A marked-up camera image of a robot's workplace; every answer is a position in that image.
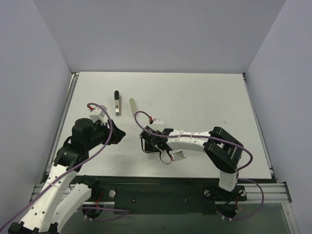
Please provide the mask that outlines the olive green stapler cover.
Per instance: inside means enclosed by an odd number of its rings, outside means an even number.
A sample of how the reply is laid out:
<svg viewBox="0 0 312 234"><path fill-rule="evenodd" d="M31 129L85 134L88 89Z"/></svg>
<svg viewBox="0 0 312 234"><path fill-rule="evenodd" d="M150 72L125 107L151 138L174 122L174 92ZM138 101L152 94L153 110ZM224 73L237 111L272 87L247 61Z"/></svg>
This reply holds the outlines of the olive green stapler cover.
<svg viewBox="0 0 312 234"><path fill-rule="evenodd" d="M135 113L137 112L137 106L136 106L134 98L130 98L129 99L129 103L130 103L130 108L131 108L132 115L134 116Z"/></svg>

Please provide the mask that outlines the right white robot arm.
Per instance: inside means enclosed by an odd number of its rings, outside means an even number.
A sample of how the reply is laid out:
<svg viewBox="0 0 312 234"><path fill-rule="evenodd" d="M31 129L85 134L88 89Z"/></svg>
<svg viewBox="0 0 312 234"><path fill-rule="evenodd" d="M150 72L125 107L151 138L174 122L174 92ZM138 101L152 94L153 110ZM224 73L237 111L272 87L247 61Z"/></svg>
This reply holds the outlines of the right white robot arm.
<svg viewBox="0 0 312 234"><path fill-rule="evenodd" d="M146 126L140 137L159 151L197 151L205 153L220 171L218 195L229 199L235 194L238 179L237 165L241 159L243 146L221 127L209 132L185 132L165 128L162 132Z"/></svg>

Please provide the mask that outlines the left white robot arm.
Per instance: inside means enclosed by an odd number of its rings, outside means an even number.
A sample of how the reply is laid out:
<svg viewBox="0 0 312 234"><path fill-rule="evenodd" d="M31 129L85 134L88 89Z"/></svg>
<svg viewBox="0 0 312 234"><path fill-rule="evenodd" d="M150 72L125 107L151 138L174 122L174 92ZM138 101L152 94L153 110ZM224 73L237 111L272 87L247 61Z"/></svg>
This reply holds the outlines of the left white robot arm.
<svg viewBox="0 0 312 234"><path fill-rule="evenodd" d="M84 177L73 191L62 196L80 171L83 162L89 159L89 152L102 144L118 144L125 137L112 120L104 122L101 117L78 119L63 146L58 150L50 174L40 192L28 206L28 212L13 222L10 234L58 234L64 224L84 201L99 198L99 181Z"/></svg>

